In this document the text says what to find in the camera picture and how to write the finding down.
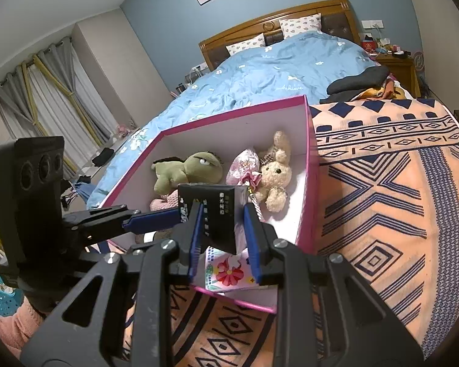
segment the pillow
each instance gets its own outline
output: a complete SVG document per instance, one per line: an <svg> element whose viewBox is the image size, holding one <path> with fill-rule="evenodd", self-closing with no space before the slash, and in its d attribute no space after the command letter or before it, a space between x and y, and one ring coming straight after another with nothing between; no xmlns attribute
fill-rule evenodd
<svg viewBox="0 0 459 367"><path fill-rule="evenodd" d="M258 48L265 47L265 38L263 33L256 35L253 39L242 41L241 43L236 43L233 45L228 45L226 49L229 52L229 55L232 56L237 52L248 50L249 48Z"/></svg>
<svg viewBox="0 0 459 367"><path fill-rule="evenodd" d="M321 14L311 15L297 19L279 19L280 28L284 33L284 39L304 33L309 30L321 30Z"/></svg>

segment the wooden headboard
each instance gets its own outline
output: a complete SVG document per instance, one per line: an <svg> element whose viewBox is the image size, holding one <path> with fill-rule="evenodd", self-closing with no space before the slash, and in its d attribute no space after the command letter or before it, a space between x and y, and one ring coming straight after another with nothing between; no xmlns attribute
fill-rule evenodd
<svg viewBox="0 0 459 367"><path fill-rule="evenodd" d="M279 19L307 17L317 13L322 14L324 33L348 39L356 44L360 43L350 2L348 0L326 0L298 5L249 20L201 41L199 47L209 69L214 70L230 57L230 53L226 50L227 45L249 40L260 33L264 34L266 45L278 43L284 39Z"/></svg>

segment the patterned blanket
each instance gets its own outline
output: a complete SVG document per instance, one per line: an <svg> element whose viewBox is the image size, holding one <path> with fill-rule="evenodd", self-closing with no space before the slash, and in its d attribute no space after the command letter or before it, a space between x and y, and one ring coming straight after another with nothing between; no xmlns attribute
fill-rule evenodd
<svg viewBox="0 0 459 367"><path fill-rule="evenodd" d="M342 253L427 357L459 315L459 126L434 100L310 109L321 179L316 250ZM273 315L188 287L172 287L170 299L177 366L272 364ZM133 308L126 358L132 322Z"/></svg>

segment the stuffed animal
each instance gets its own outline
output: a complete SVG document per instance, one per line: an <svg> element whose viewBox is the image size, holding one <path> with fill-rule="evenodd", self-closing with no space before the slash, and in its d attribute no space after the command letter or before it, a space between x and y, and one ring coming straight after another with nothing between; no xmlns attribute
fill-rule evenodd
<svg viewBox="0 0 459 367"><path fill-rule="evenodd" d="M291 143L287 135L282 131L277 131L274 134L273 145L267 150L259 152L258 157L261 167L272 161L278 161L284 165L289 165L289 159L291 158Z"/></svg>
<svg viewBox="0 0 459 367"><path fill-rule="evenodd" d="M287 135L277 131L274 134L273 145L258 156L262 178L255 192L256 199L259 203L265 202L270 212L280 212L287 200L285 187L292 178L292 170L289 167L291 143Z"/></svg>
<svg viewBox="0 0 459 367"><path fill-rule="evenodd" d="M288 165L272 161L262 167L262 179L255 192L259 203L265 202L270 212L280 212L285 206L287 193L285 187L292 178Z"/></svg>
<svg viewBox="0 0 459 367"><path fill-rule="evenodd" d="M223 177L220 160L209 152L195 153L185 161L179 158L157 160L151 169L157 174L155 192L160 196L171 193L180 184L217 184Z"/></svg>

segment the blue duvet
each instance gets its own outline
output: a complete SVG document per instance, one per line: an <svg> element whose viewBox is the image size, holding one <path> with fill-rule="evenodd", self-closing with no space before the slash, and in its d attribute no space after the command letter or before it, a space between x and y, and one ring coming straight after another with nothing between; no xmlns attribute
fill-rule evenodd
<svg viewBox="0 0 459 367"><path fill-rule="evenodd" d="M236 53L175 99L126 142L88 199L99 206L149 142L162 130L240 107L305 94L310 105L327 98L337 79L374 66L358 45L322 32L295 35L270 47Z"/></svg>

